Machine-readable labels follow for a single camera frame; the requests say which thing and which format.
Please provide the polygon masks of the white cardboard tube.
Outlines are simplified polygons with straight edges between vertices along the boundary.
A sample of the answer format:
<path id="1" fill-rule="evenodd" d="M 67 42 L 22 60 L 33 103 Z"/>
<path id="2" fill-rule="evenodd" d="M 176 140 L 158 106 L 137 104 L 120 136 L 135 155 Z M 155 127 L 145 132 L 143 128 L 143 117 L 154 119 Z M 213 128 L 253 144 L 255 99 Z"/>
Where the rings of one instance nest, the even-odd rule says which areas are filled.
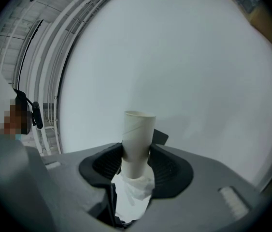
<path id="1" fill-rule="evenodd" d="M 123 156 L 120 176 L 130 205 L 152 195 L 154 174 L 148 164 L 156 116 L 138 111 L 124 113 Z"/>

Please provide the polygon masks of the large brown cardboard box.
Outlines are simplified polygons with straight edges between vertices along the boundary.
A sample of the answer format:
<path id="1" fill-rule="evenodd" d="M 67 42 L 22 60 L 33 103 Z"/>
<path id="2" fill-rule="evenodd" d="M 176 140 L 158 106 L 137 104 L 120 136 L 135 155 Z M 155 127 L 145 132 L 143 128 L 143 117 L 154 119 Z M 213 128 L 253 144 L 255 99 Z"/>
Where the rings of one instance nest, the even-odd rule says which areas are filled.
<path id="1" fill-rule="evenodd" d="M 272 14 L 263 0 L 232 0 L 247 21 L 272 44 Z"/>

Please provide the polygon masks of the person's grey shirt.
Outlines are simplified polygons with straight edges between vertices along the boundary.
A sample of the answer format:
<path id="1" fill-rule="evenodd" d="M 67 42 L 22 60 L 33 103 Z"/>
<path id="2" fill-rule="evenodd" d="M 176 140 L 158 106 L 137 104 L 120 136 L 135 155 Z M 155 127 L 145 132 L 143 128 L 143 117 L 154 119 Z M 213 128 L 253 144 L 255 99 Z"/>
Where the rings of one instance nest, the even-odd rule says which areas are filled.
<path id="1" fill-rule="evenodd" d="M 25 147 L 4 135 L 0 135 L 0 204 L 27 232 L 56 230 L 32 176 Z"/>

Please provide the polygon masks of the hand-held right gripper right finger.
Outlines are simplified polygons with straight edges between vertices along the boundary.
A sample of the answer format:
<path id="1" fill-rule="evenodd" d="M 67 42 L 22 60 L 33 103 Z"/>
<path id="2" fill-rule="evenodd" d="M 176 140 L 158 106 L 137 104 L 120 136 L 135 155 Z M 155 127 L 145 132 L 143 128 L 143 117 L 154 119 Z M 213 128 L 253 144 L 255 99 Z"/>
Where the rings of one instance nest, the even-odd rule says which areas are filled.
<path id="1" fill-rule="evenodd" d="M 228 226 L 258 211 L 258 190 L 226 165 L 153 145 L 148 226 Z"/>

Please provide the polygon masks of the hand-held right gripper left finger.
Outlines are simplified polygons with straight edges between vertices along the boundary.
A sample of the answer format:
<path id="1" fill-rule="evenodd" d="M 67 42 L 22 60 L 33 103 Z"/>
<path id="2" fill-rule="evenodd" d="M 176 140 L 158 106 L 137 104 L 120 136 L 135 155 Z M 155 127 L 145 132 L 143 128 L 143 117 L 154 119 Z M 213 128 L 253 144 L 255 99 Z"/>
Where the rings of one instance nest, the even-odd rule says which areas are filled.
<path id="1" fill-rule="evenodd" d="M 40 158 L 40 192 L 55 226 L 123 226 L 112 179 L 121 143 Z"/>

